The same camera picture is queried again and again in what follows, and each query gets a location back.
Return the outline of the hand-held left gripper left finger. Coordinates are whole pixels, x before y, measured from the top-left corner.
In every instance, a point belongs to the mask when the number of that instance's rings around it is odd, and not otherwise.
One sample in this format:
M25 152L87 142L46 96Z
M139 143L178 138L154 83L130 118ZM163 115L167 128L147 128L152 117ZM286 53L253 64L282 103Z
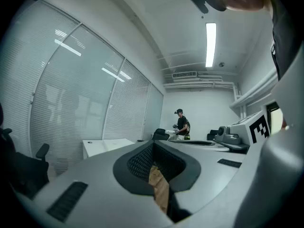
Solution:
M137 142L89 157L50 182L34 199L21 196L27 213L44 228L164 228L173 222L152 196L131 194L115 179L113 166L122 155L140 147ZM47 213L75 181L87 188L64 222Z

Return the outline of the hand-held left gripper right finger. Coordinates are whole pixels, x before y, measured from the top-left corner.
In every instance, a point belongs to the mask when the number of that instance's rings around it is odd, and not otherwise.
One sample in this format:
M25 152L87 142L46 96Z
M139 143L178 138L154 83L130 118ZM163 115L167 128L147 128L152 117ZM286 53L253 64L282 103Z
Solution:
M168 141L155 141L153 156L155 201L167 215L190 215L209 203L231 181L245 158L242 153L208 151ZM193 184L175 192L164 166L175 177Z

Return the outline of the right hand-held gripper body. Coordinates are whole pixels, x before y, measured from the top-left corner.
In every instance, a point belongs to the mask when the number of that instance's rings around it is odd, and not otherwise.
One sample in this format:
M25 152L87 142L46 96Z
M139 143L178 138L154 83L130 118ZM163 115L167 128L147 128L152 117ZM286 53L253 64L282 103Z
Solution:
M263 143L270 136L263 111L249 115L231 125L221 126L213 141L231 152L247 153L256 143Z

